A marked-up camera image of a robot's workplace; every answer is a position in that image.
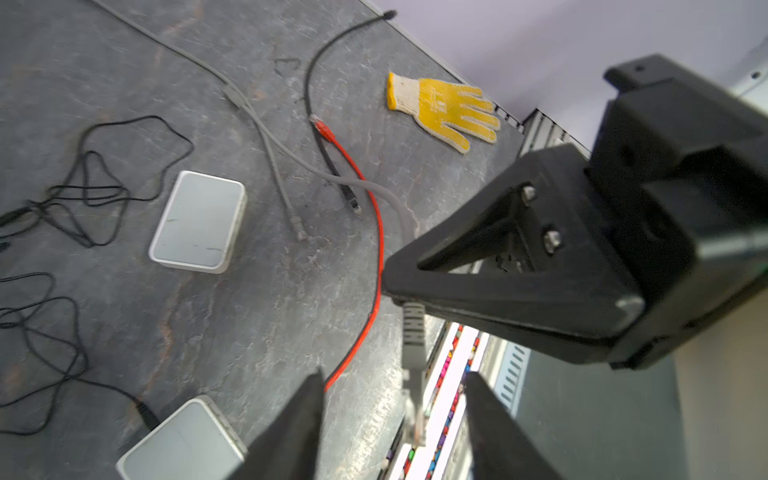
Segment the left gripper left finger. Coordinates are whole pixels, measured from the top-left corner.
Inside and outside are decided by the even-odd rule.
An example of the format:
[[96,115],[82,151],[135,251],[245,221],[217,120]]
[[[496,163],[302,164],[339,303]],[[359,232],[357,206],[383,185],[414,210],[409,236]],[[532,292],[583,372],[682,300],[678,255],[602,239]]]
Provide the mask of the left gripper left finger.
[[313,479],[321,444],[323,372],[308,375],[275,420],[247,449],[231,479]]

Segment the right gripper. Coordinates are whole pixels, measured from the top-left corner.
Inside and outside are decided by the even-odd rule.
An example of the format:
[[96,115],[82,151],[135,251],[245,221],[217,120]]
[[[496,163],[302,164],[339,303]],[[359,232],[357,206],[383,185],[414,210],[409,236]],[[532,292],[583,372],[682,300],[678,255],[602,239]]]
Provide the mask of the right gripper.
[[766,115],[661,55],[604,77],[618,94],[589,176],[615,211],[624,262],[587,159],[565,144],[518,158],[393,254],[384,293],[615,369],[650,367],[761,293]]

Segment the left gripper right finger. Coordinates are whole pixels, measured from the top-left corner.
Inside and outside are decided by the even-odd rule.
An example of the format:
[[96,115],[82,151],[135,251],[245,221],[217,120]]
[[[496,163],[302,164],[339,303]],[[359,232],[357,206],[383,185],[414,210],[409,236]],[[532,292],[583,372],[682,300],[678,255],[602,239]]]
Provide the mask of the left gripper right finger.
[[562,479],[477,372],[465,381],[474,479]]

